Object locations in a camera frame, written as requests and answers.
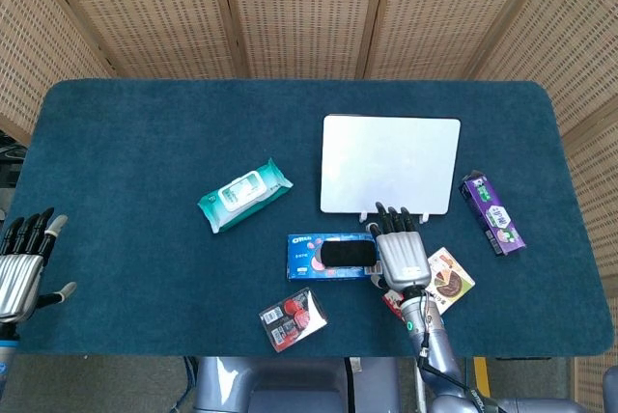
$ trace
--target black sponge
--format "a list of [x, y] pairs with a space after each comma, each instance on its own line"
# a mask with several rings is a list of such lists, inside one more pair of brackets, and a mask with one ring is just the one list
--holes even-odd
[[320, 259], [325, 266], [374, 266], [378, 259], [376, 243], [360, 241], [325, 241]]

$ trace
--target candy package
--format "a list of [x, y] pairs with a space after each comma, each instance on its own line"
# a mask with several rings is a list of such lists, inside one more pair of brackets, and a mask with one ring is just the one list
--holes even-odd
[[309, 288], [301, 289], [260, 312], [260, 320], [277, 352], [296, 344], [327, 324], [326, 314]]
[[460, 192], [497, 256], [506, 256], [525, 247], [515, 222], [483, 173], [472, 171], [463, 179]]

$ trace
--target blue table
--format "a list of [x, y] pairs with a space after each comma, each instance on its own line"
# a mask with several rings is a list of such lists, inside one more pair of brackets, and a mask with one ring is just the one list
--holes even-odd
[[[476, 287], [444, 316], [459, 356], [573, 356], [612, 341], [608, 308], [547, 94], [530, 82], [75, 80], [45, 98], [12, 217], [70, 217], [43, 280], [77, 292], [21, 329], [54, 353], [274, 356], [258, 319], [302, 288], [285, 278], [286, 235], [360, 231], [320, 212], [323, 117], [462, 122], [450, 209], [421, 229]], [[290, 193], [213, 235], [205, 193], [273, 157]], [[463, 199], [490, 177], [528, 244], [494, 256]], [[279, 356], [410, 355], [369, 282], [312, 284], [329, 324]]]

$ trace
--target red and white package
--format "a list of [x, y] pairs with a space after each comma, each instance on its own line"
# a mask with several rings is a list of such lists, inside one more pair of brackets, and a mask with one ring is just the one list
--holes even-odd
[[382, 296], [382, 300], [393, 314], [395, 314], [401, 321], [404, 321], [401, 308], [404, 297], [400, 293], [393, 289], [389, 289], [388, 292]]
[[263, 310], [260, 320], [277, 352], [296, 344], [328, 323], [326, 314], [309, 288], [301, 289]]

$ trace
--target white tablet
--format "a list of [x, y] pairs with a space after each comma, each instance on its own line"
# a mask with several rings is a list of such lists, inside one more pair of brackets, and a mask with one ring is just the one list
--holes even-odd
[[323, 212], [376, 212], [376, 201], [444, 214], [460, 135], [457, 119], [329, 115], [323, 123]]

